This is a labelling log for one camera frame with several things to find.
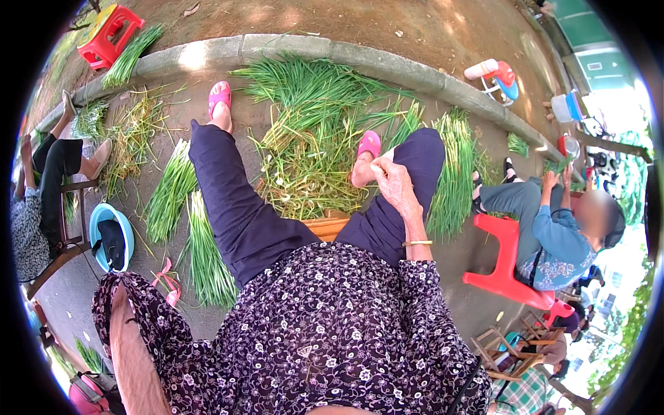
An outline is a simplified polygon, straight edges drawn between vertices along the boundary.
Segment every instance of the green plaid shirt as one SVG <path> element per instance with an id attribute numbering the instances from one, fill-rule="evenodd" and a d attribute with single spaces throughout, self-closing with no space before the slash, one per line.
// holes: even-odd
<path id="1" fill-rule="evenodd" d="M 495 399 L 505 384 L 497 380 L 491 389 L 491 398 Z M 546 402 L 548 380 L 538 370 L 530 368 L 521 377 L 521 382 L 510 382 L 498 398 L 495 415 L 529 415 L 539 411 Z"/>

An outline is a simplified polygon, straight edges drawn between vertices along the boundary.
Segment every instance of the pink water bottle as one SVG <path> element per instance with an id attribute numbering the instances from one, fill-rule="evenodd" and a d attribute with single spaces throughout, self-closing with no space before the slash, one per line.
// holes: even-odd
<path id="1" fill-rule="evenodd" d="M 475 66 L 463 71 L 463 74 L 466 78 L 473 80 L 477 79 L 482 75 L 490 74 L 493 71 L 498 70 L 498 62 L 495 59 L 487 59 L 484 62 L 480 62 Z"/>

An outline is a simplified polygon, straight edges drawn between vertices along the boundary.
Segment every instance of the dry leaf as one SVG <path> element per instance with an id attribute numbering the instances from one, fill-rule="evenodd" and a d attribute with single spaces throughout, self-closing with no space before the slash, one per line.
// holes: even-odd
<path id="1" fill-rule="evenodd" d="M 201 2 L 199 1 L 196 4 L 194 4 L 193 6 L 186 9 L 184 11 L 184 13 L 182 13 L 182 15 L 184 17 L 191 16 L 192 14 L 196 13 L 196 11 L 199 9 L 200 6 L 201 6 Z"/>

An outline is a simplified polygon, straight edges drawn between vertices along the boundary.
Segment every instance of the pink sandal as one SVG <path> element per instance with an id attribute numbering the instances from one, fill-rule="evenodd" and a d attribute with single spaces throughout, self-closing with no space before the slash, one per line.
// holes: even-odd
<path id="1" fill-rule="evenodd" d="M 380 155 L 380 137 L 375 132 L 368 130 L 362 136 L 360 140 L 360 146 L 357 148 L 357 155 L 364 153 L 365 151 L 373 154 L 374 158 L 377 159 Z"/>
<path id="2" fill-rule="evenodd" d="M 222 88 L 218 94 L 213 94 L 212 91 L 214 90 L 214 87 L 219 84 L 225 86 L 225 88 Z M 230 110 L 230 93 L 230 85 L 228 85 L 226 81 L 217 82 L 212 87 L 212 89 L 210 89 L 210 96 L 208 98 L 208 115 L 210 116 L 210 120 L 212 119 L 212 114 L 214 113 L 214 107 L 216 107 L 219 102 L 226 104 Z"/>

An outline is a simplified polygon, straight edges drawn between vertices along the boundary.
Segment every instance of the gold bracelet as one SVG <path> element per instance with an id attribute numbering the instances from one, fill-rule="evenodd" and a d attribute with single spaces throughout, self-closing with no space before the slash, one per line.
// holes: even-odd
<path id="1" fill-rule="evenodd" d="M 410 242 L 404 242 L 401 246 L 411 246 L 411 245 L 433 245 L 434 241 L 432 240 L 412 240 Z"/>

